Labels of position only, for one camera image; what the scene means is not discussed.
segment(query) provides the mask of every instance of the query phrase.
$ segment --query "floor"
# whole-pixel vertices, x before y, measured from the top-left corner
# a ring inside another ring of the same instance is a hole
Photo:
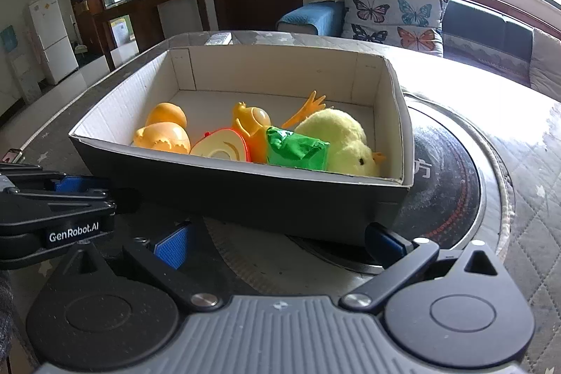
[[[0,129],[0,156],[10,148],[21,149],[49,119],[82,92],[109,74],[104,56],[70,74],[56,86],[43,90],[43,96],[22,108]]]
[[[12,340],[12,350],[9,353],[9,366],[4,361],[0,363],[0,374],[31,374],[35,369],[27,361],[27,357],[16,338]]]

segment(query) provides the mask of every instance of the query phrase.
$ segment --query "black cooktop surface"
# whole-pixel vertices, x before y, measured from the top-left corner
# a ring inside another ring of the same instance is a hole
[[[430,238],[442,249],[451,249],[469,232],[478,214],[478,173],[472,158],[450,130],[421,111],[409,108],[409,113],[415,144],[414,184],[391,228],[407,239]],[[364,248],[302,241],[313,251],[329,253],[330,257],[372,263]]]

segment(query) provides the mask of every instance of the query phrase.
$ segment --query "butterfly pattern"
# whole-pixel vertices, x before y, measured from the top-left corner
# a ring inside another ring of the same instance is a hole
[[[388,13],[389,4],[374,6],[374,0],[372,3],[366,0],[366,4],[361,0],[352,0],[356,7],[356,15],[363,21],[372,21],[374,23],[383,23],[385,20],[385,15]]]
[[[428,51],[434,51],[436,48],[436,35],[434,34],[433,29],[427,29],[420,35],[417,35],[415,32],[408,31],[398,26],[397,33],[399,34],[399,37],[401,37],[401,46],[403,48],[410,49],[412,45],[417,46],[417,51],[422,51],[421,46]]]
[[[419,9],[419,11],[416,11],[406,0],[397,0],[397,3],[399,4],[399,10],[403,13],[401,19],[403,20],[404,25],[413,25],[414,23],[420,27],[428,27],[430,11],[433,9],[432,4],[425,4]]]
[[[342,37],[442,57],[442,17],[447,3],[448,0],[345,0]]]
[[[383,43],[384,40],[388,38],[388,31],[387,30],[379,30],[378,32],[374,32],[372,34],[368,34],[364,28],[360,25],[355,25],[354,23],[351,24],[352,30],[354,35],[352,36],[355,40],[363,40],[365,42],[375,42],[375,43]]]

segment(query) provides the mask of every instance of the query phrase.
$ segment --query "table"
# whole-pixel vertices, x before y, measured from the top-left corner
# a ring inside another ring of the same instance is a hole
[[[172,37],[139,60],[150,61],[170,46],[202,45],[210,34]],[[450,108],[479,129],[502,158],[514,190],[511,208],[503,209],[513,211],[504,264],[530,302],[537,328],[524,368],[543,374],[547,368],[561,366],[557,350],[561,347],[561,105],[484,70],[402,48],[279,32],[234,32],[233,38],[234,44],[335,47],[383,54],[394,66],[404,91]],[[67,132],[134,70],[127,64],[88,89],[29,142],[27,162],[88,174]],[[154,211],[146,208],[138,217],[149,219]],[[122,227],[114,243],[119,236],[135,232],[134,224]],[[38,266],[30,268],[36,271]]]
[[[111,65],[113,58],[110,51],[116,46],[109,22],[120,16],[129,15],[135,32],[138,50],[142,53],[164,40],[158,5],[170,0],[127,0],[121,4],[93,15],[97,35],[100,37],[102,50]],[[209,17],[205,0],[197,0],[198,15],[203,30],[209,30]]]

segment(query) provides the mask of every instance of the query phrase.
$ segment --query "sofa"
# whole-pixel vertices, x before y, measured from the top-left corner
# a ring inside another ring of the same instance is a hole
[[[340,37],[344,2],[306,4],[284,15],[277,30]],[[444,58],[530,86],[533,28],[466,0],[450,0],[442,19]]]

